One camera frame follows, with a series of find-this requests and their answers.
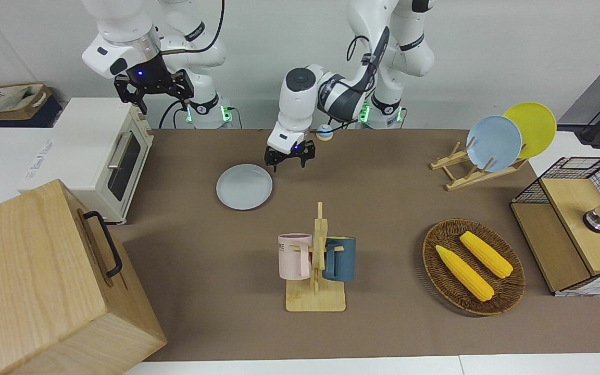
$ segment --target yellow corn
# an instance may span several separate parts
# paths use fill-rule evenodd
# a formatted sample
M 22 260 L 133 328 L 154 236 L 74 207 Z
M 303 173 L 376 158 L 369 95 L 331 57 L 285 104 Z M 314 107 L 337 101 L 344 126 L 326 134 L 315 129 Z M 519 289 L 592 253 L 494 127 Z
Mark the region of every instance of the yellow corn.
M 436 245 L 436 252 L 441 257 L 443 264 L 448 267 L 462 285 L 467 287 L 474 297 L 478 298 L 481 302 L 492 299 L 495 295 L 495 290 L 469 264 L 466 264 L 459 255 L 440 245 Z
M 510 276 L 513 266 L 477 235 L 467 231 L 460 236 L 460 241 L 498 278 L 503 279 Z

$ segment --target wooden crate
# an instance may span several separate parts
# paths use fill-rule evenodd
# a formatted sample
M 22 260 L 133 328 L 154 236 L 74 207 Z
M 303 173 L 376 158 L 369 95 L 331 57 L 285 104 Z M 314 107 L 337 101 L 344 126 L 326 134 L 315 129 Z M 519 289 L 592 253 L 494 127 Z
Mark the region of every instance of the wooden crate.
M 0 374 L 120 374 L 165 345 L 124 247 L 52 181 L 0 204 Z
M 600 205 L 600 192 L 589 179 L 541 178 L 540 185 L 548 203 L 510 206 L 550 291 L 600 295 L 600 233 L 582 219 Z

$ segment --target wicker basket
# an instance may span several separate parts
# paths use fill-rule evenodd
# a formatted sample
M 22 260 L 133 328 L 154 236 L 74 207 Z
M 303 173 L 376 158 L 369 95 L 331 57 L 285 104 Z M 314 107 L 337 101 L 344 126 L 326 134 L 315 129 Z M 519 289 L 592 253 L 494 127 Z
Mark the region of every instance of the wicker basket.
M 505 279 L 493 275 L 476 256 L 460 242 L 462 233 L 471 231 L 493 249 L 497 250 L 512 265 L 512 273 Z M 490 301 L 481 302 L 460 283 L 443 264 L 435 245 L 442 245 L 459 255 L 495 290 Z M 524 294 L 524 270 L 517 254 L 500 235 L 490 228 L 466 219 L 449 219 L 436 224 L 423 241 L 423 262 L 427 275 L 436 289 L 448 301 L 460 309 L 477 315 L 495 315 L 512 309 Z

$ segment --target dark blue mug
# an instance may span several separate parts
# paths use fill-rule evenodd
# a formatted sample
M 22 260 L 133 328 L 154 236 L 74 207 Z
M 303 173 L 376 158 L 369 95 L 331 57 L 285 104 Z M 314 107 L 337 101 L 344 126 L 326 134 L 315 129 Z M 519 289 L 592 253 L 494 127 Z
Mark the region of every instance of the dark blue mug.
M 329 235 L 326 239 L 326 268 L 323 278 L 349 282 L 355 278 L 355 238 Z

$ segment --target oven handle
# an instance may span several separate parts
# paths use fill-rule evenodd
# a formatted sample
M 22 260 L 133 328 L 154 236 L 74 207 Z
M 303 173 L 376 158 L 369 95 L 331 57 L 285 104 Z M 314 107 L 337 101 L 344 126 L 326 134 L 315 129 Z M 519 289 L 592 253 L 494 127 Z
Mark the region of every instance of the oven handle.
M 110 161 L 108 161 L 108 169 L 119 169 L 122 165 L 122 161 L 124 160 L 124 155 L 129 148 L 129 143 L 131 143 L 131 138 L 133 137 L 133 133 L 129 131 L 128 133 L 122 133 L 117 141 L 117 147 L 115 147 L 115 152 L 112 153 L 112 157 Z

